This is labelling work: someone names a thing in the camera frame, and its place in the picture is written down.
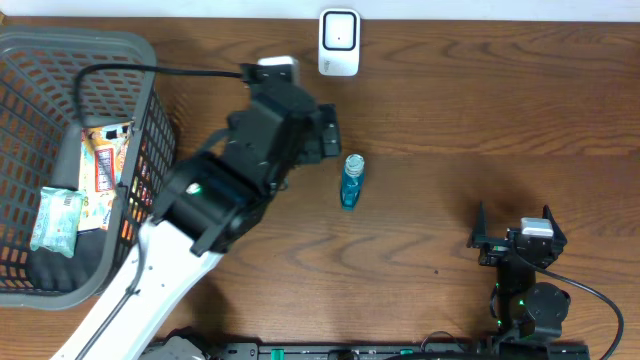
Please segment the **teal wet wipes pack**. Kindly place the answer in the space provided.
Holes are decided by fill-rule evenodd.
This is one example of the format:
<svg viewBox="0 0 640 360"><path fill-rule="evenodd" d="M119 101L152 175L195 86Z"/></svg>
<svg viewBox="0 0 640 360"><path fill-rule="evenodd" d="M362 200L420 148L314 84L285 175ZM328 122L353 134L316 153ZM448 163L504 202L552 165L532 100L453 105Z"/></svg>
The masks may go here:
<svg viewBox="0 0 640 360"><path fill-rule="evenodd" d="M42 187L30 249L44 248L72 258L84 199L81 191Z"/></svg>

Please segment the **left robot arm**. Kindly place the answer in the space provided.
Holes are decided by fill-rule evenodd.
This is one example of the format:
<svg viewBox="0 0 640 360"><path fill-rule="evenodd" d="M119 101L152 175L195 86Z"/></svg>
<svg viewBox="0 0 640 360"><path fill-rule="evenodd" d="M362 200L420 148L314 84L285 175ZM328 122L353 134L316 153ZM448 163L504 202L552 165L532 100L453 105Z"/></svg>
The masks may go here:
<svg viewBox="0 0 640 360"><path fill-rule="evenodd" d="M167 174L115 278L55 353L57 359L136 359L186 293L257 225L290 170L340 154L334 105L287 78L249 82L247 109L210 145Z"/></svg>

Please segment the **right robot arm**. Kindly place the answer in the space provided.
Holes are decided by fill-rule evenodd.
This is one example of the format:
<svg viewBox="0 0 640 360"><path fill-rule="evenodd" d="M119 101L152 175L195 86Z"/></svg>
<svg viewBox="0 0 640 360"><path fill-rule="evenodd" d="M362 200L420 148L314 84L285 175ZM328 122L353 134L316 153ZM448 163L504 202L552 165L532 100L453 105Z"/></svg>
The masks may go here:
<svg viewBox="0 0 640 360"><path fill-rule="evenodd" d="M497 281L490 311L498 322L494 341L549 343L562 334L570 296L557 286L536 280L563 252L567 239L552 216L543 208L540 218L523 217L518 228L492 237L485 210L480 208L467 246L479 250L478 263L494 267Z"/></svg>

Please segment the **blue liquid bottle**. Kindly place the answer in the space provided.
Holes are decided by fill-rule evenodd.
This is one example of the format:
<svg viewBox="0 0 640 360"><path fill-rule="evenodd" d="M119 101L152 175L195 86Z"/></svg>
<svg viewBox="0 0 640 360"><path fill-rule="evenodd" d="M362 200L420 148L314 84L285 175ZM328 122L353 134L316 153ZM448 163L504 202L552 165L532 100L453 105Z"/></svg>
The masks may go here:
<svg viewBox="0 0 640 360"><path fill-rule="evenodd" d="M342 208L355 209L365 177L365 160L359 154L349 155L343 167L340 200Z"/></svg>

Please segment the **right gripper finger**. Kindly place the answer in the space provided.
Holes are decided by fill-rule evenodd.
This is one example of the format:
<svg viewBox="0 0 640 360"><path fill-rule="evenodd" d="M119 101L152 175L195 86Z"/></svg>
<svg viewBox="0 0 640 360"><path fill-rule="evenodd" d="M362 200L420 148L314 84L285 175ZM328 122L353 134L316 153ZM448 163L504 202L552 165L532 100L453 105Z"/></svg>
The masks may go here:
<svg viewBox="0 0 640 360"><path fill-rule="evenodd" d="M550 222L551 224L551 228L553 230L553 239L556 243L560 244L560 245L566 245L567 244L567 238L564 235L564 233L562 232L562 230L560 229L558 223L556 222L556 220L553 217L553 214L551 212L551 209L548 205L545 205L543 207L542 210L542 218L546 219Z"/></svg>
<svg viewBox="0 0 640 360"><path fill-rule="evenodd" d="M476 215L476 220L471 232L472 239L484 238L487 236L487 221L485 216L484 203L479 204L479 210Z"/></svg>

